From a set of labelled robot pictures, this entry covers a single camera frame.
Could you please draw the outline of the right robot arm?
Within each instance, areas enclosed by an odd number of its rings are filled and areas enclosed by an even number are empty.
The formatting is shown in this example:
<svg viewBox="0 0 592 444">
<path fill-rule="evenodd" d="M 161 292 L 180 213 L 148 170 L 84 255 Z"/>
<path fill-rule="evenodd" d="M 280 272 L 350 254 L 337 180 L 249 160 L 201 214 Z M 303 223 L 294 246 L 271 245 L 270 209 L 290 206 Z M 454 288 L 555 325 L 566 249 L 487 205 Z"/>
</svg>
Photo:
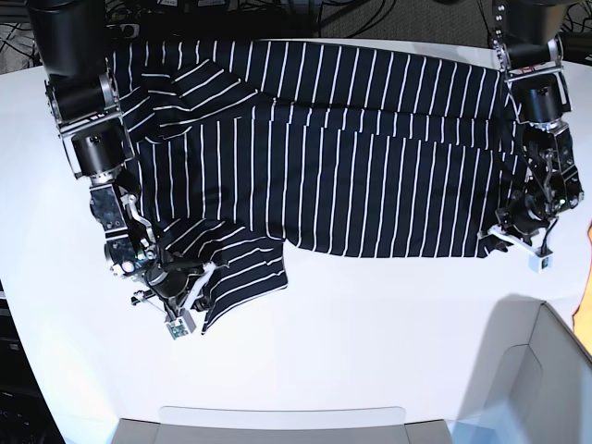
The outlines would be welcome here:
<svg viewBox="0 0 592 444">
<path fill-rule="evenodd" d="M 104 2 L 28 1 L 25 7 L 70 168 L 76 178 L 91 182 L 90 208 L 105 232 L 111 272 L 142 284 L 133 304 L 162 303 L 174 338 L 192 333 L 190 310 L 208 309 L 203 288 L 217 266 L 168 253 L 139 211 L 141 185 L 125 168 L 134 155 L 107 60 Z"/>
</svg>

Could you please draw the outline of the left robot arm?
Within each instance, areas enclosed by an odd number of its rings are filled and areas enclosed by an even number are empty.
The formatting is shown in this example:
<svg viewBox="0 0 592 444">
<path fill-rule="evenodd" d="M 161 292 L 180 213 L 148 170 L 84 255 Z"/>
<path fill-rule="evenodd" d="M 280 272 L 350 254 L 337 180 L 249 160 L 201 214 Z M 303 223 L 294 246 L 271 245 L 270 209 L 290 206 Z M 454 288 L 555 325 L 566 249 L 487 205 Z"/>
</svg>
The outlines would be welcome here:
<svg viewBox="0 0 592 444">
<path fill-rule="evenodd" d="M 495 1 L 491 43 L 501 77 L 515 107 L 513 136 L 530 173 L 523 187 L 496 212 L 498 223 L 487 236 L 502 246 L 515 245 L 544 262 L 552 255 L 538 234 L 549 235 L 561 213 L 584 199 L 574 162 L 573 140 L 564 114 L 571 111 L 563 74 L 561 26 L 568 1 Z"/>
</svg>

